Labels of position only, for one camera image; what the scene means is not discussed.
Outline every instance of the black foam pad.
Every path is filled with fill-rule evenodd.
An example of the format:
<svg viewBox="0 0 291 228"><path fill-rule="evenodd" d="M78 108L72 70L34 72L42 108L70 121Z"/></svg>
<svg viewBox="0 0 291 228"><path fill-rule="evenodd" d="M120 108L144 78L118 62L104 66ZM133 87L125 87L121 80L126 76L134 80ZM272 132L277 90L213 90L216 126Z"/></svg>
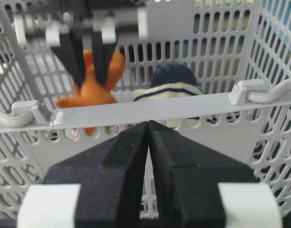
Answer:
<svg viewBox="0 0 291 228"><path fill-rule="evenodd" d="M246 165L150 121L150 155L160 217L183 227L223 227L217 184L255 182Z"/></svg>
<svg viewBox="0 0 291 228"><path fill-rule="evenodd" d="M81 184L77 228L137 224L148 141L148 123L137 124L55 165L44 184Z"/></svg>

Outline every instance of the navy knit hat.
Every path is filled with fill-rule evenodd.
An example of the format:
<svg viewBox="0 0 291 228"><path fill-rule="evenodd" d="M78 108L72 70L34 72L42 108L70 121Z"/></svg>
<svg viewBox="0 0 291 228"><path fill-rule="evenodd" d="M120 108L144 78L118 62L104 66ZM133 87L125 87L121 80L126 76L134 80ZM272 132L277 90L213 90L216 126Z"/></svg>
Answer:
<svg viewBox="0 0 291 228"><path fill-rule="evenodd" d="M162 65L155 70L150 87L178 82L197 86L193 72L186 66L179 64Z"/></svg>

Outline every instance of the white plastic bracket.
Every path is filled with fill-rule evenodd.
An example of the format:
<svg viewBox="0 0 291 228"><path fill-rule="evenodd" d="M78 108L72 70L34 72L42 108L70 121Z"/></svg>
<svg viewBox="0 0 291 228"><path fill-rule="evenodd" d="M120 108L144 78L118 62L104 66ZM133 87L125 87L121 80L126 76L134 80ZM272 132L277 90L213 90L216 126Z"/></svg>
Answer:
<svg viewBox="0 0 291 228"><path fill-rule="evenodd" d="M104 44L113 44L116 42L116 22L112 17L106 17L103 12L97 13L93 20L93 31L102 33L102 42Z"/></svg>
<svg viewBox="0 0 291 228"><path fill-rule="evenodd" d="M50 47L60 47L60 34L69 33L69 26L62 25L58 21L53 21L50 26L46 27L45 37L46 42Z"/></svg>
<svg viewBox="0 0 291 228"><path fill-rule="evenodd" d="M243 105L249 91L267 92L268 88L263 79L244 80L234 85L229 95L233 105Z"/></svg>
<svg viewBox="0 0 291 228"><path fill-rule="evenodd" d="M146 8L138 7L137 14L138 14L139 38L141 40L144 40L147 39L149 36Z"/></svg>
<svg viewBox="0 0 291 228"><path fill-rule="evenodd" d="M33 101L18 101L11 106L12 114L14 116L23 113L32 113L38 124L46 124L51 120L51 111L38 100Z"/></svg>

